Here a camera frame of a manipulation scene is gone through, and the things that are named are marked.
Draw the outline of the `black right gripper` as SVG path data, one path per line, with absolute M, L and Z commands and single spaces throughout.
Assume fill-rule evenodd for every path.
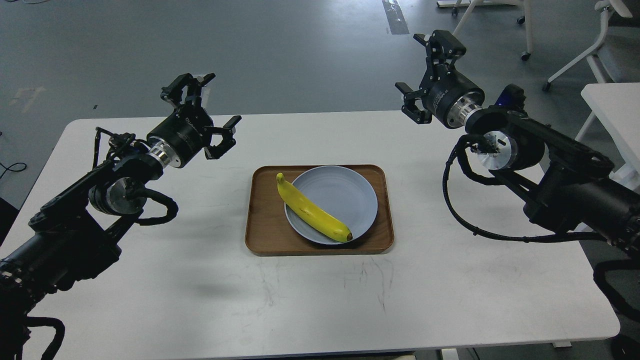
M 434 30 L 430 36 L 415 33 L 413 39 L 425 48 L 426 69 L 420 89 L 413 90 L 405 82 L 396 82 L 402 93 L 401 111 L 418 125 L 432 123 L 433 116 L 448 129 L 466 124 L 468 116 L 482 107 L 485 92 L 455 70 L 467 48 L 449 30 Z M 421 101 L 423 108 L 418 107 Z

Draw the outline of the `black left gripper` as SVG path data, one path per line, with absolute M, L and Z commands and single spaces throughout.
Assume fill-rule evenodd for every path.
M 219 160 L 237 144 L 234 135 L 242 116 L 234 115 L 224 126 L 217 127 L 206 110 L 208 98 L 203 99 L 202 92 L 215 77 L 215 73 L 185 73 L 161 88 L 160 98 L 173 111 L 147 134 L 146 141 L 162 141 L 170 146 L 174 152 L 172 167 L 183 168 L 203 148 L 207 160 Z M 221 137 L 217 145 L 210 144 L 213 136 Z

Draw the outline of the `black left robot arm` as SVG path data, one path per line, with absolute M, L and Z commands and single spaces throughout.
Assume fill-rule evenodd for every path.
M 97 127 L 92 169 L 44 204 L 29 221 L 34 236 L 1 260 L 1 358 L 20 360 L 30 329 L 51 327 L 42 353 L 52 360 L 66 328 L 55 317 L 30 316 L 48 294 L 94 279 L 121 256 L 119 241 L 135 224 L 166 224 L 178 215 L 173 198 L 147 187 L 167 167 L 183 168 L 199 152 L 217 160 L 236 145 L 235 115 L 221 127 L 202 106 L 214 73 L 179 75 L 162 88 L 171 114 L 146 135 Z

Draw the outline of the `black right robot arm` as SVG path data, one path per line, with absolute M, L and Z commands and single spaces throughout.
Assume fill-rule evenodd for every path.
M 466 47 L 448 30 L 413 38 L 425 48 L 425 73 L 418 89 L 404 82 L 402 112 L 418 125 L 438 119 L 448 129 L 464 128 L 446 160 L 442 193 L 452 216 L 474 235 L 523 243 L 605 242 L 627 258 L 595 266 L 593 279 L 610 303 L 632 321 L 639 310 L 608 283 L 610 271 L 639 269 L 639 195 L 610 178 L 613 162 L 602 153 L 533 120 L 524 90 L 508 84 L 493 105 L 455 63 Z M 505 186 L 525 203 L 530 223 L 549 235 L 496 234 L 463 219 L 454 209 L 448 181 L 457 162 L 462 173 L 484 186 Z

